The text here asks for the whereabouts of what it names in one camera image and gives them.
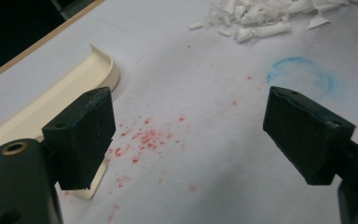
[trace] beige curved piece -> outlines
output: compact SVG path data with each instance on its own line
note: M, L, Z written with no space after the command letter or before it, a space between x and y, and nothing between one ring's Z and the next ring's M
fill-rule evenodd
M85 91L118 82L119 71L113 59L91 46L91 54L61 80L39 95L30 104L0 124L0 146L19 138L40 140L42 127L57 116Z

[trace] white table surface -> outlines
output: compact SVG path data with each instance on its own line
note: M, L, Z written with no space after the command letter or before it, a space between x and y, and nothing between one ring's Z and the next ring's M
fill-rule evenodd
M223 25L188 31L211 3L107 0L0 76L2 122L89 43L121 71L107 172L89 202L59 192L66 224L340 222L339 178L308 186L262 122L279 85L354 123L358 142L358 5L307 32L313 15L297 15L292 33L239 45L216 32Z

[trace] white debris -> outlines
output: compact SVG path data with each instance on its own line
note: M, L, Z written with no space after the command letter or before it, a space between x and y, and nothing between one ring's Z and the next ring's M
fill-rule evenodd
M328 23L322 14L350 2L358 3L358 0L220 0L220 3L212 3L210 14L204 18L205 24L225 24L230 27L238 26L234 39L244 42L253 36L262 38L283 32L291 32L292 26L289 15L297 13L318 12L310 21L307 30ZM195 23L188 27L189 30L202 28L203 23ZM231 36L231 32L218 30L220 35Z
M323 18L321 15L317 14L315 16L315 18L313 18L311 21L310 21L310 24L307 26L307 30L311 29L311 28L314 28L314 27L317 27L317 26L320 26L320 25L323 25L323 24L326 24L330 21L328 21L327 19Z
M220 35L223 35L223 36L231 37L230 31L218 30L217 33L219 33Z
M255 28L255 36L259 38L263 38L270 35L276 35L283 32L292 31L292 26L289 22L278 22L275 25L265 26L265 27L257 27Z
M197 29L202 28L202 27L203 27L203 24L201 22L197 22L197 23L193 23L193 24L189 25L188 29L190 31L192 31L192 30L197 30Z
M241 43L245 40L248 40L250 38L252 38L254 33L253 29L247 28L247 29L242 29L240 28L237 33L235 34L234 38L237 40L238 43Z

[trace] blue ink mark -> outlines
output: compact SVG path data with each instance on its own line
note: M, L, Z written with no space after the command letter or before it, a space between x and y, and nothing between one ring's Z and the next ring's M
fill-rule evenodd
M300 91L311 99L324 97L334 86L334 79L327 71L303 57L290 57L273 64L267 82Z

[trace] brass insert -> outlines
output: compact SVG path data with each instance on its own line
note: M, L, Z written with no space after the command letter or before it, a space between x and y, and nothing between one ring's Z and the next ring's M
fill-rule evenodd
M25 150L27 147L28 147L28 143L26 142L15 142L5 147L2 150L2 154L4 156L16 155L22 152L23 150Z

